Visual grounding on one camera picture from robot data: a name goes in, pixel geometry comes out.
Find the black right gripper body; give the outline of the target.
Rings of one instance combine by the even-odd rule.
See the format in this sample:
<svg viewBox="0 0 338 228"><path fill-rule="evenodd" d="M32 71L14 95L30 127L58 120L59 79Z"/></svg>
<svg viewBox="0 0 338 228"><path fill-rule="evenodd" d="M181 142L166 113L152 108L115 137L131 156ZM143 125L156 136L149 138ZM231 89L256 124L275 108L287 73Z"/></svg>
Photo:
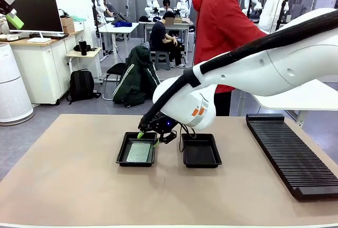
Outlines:
<svg viewBox="0 0 338 228"><path fill-rule="evenodd" d="M177 121L168 116L159 116L150 122L141 123L141 132L154 131L156 133L170 133L177 125Z"/></svg>

